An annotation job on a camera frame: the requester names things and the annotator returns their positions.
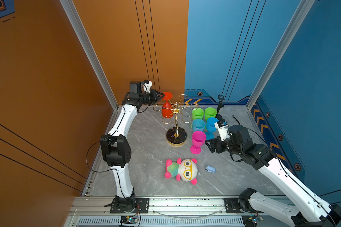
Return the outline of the red wine glass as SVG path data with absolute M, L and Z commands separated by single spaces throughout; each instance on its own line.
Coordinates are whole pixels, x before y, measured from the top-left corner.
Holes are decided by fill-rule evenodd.
M 173 111 L 171 110 L 172 104 L 170 100 L 172 99 L 172 93 L 170 92 L 164 92 L 164 97 L 162 100 L 165 101 L 165 103 L 162 106 L 162 116 L 163 118 L 170 119 L 173 117 Z

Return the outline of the blue wine glass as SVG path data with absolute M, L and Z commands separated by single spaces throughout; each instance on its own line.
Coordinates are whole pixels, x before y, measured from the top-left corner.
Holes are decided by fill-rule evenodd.
M 215 117 L 208 118 L 206 122 L 206 140 L 211 140 L 214 138 L 214 132 L 217 130 L 215 127 L 215 123 L 217 123 L 219 120 Z
M 196 132 L 196 131 L 204 131 L 205 127 L 206 127 L 206 123 L 202 119 L 195 119 L 195 120 L 193 120 L 191 127 L 192 127 L 194 132 Z

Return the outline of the magenta wine glass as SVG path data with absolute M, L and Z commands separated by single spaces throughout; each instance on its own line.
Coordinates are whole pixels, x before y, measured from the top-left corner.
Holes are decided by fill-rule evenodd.
M 190 152 L 194 155 L 201 153 L 201 147 L 205 143 L 206 135 L 202 131 L 195 131 L 192 134 L 192 145 L 190 147 Z

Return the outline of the blue wine glass front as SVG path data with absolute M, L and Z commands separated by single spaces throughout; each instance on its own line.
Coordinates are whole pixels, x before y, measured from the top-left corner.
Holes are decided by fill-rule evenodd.
M 205 127 L 206 127 L 206 123 L 202 119 L 195 119 L 195 120 L 193 120 L 191 127 L 192 127 L 194 132 L 196 132 L 196 131 L 204 131 Z

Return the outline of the green wine glass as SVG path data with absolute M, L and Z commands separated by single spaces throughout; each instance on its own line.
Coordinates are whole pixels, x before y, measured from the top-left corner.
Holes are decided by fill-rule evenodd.
M 208 107 L 204 110 L 204 118 L 205 121 L 207 121 L 209 118 L 216 118 L 217 115 L 217 110 L 212 108 L 212 107 Z
M 204 110 L 200 107 L 197 107 L 195 109 L 192 110 L 192 120 L 197 120 L 197 119 L 203 119 L 204 118 Z

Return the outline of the green wine glass front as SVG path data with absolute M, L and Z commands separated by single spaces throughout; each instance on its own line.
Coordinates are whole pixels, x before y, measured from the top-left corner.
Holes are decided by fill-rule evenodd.
M 200 107 L 197 107 L 195 109 L 192 110 L 192 120 L 197 120 L 197 119 L 203 119 L 204 118 L 204 110 Z

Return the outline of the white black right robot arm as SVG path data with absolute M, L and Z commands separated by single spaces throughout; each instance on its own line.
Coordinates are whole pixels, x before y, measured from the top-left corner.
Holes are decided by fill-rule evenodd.
M 212 153 L 227 151 L 238 155 L 241 161 L 269 178 L 293 203 L 287 205 L 247 188 L 239 195 L 241 211 L 260 211 L 290 227 L 336 227 L 341 222 L 341 207 L 329 204 L 305 186 L 270 147 L 253 143 L 246 127 L 217 122 L 215 128 L 219 136 L 205 141 Z

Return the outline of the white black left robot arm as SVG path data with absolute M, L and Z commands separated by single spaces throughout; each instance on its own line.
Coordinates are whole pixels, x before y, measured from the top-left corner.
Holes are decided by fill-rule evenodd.
M 100 138 L 102 158 L 113 173 L 117 192 L 110 204 L 118 213 L 131 213 L 136 210 L 135 190 L 131 184 L 128 164 L 132 150 L 127 140 L 131 124 L 144 105 L 152 106 L 160 101 L 164 94 L 152 89 L 152 82 L 130 82 L 130 91 L 125 95 L 120 107 L 120 116 L 106 135 Z

